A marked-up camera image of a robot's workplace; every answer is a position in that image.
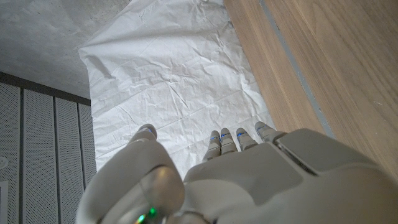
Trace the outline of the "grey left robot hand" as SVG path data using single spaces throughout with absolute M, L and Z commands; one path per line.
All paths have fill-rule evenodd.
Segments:
M 396 223 L 397 181 L 358 151 L 310 129 L 257 143 L 212 131 L 201 163 L 181 176 L 145 124 L 92 178 L 77 223 Z

